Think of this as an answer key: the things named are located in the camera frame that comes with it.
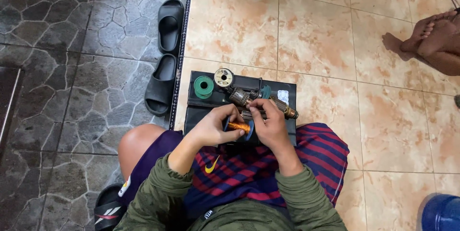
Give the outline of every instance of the black sandal with red stripe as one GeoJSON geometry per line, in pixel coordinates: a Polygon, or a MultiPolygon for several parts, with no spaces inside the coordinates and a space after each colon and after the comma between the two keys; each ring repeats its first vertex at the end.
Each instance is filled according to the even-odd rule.
{"type": "Polygon", "coordinates": [[[118,202],[118,192],[122,185],[110,185],[99,194],[94,208],[94,230],[112,231],[121,221],[126,206],[118,202]]]}

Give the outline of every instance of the gray stone floor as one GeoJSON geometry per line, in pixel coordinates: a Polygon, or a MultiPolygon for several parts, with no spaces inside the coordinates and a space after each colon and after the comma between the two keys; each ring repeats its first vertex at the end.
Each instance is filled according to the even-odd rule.
{"type": "Polygon", "coordinates": [[[0,0],[0,65],[25,70],[0,165],[0,230],[93,230],[98,193],[123,182],[122,135],[167,128],[143,103],[164,1],[0,0]]]}

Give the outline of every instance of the green camouflage sleeve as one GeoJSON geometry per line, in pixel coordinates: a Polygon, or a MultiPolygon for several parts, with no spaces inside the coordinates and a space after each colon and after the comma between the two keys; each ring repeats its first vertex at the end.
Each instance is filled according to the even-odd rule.
{"type": "Polygon", "coordinates": [[[279,170],[275,173],[294,230],[346,231],[342,218],[332,207],[323,187],[311,169],[304,167],[300,174],[290,177],[281,175],[279,170]]]}
{"type": "Polygon", "coordinates": [[[193,170],[179,175],[169,169],[168,157],[169,154],[156,161],[114,231],[165,230],[173,217],[180,216],[193,170]]]}

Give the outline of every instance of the spool hole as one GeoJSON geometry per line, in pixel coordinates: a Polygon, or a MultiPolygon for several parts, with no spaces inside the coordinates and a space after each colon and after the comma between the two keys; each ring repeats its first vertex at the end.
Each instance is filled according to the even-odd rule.
{"type": "Polygon", "coordinates": [[[201,82],[201,83],[200,83],[200,87],[201,87],[202,89],[206,89],[206,88],[207,88],[207,83],[206,83],[206,82],[201,82]]]}

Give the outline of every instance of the camouflage jacket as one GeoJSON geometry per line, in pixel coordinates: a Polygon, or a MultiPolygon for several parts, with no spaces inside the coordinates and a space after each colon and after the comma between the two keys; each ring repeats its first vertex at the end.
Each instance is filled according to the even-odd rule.
{"type": "Polygon", "coordinates": [[[114,231],[346,231],[337,211],[311,170],[285,177],[276,172],[290,220],[280,211],[254,200],[240,200],[215,207],[194,222],[187,222],[182,201],[192,185],[192,171],[182,176],[159,158],[149,177],[114,231]]]}

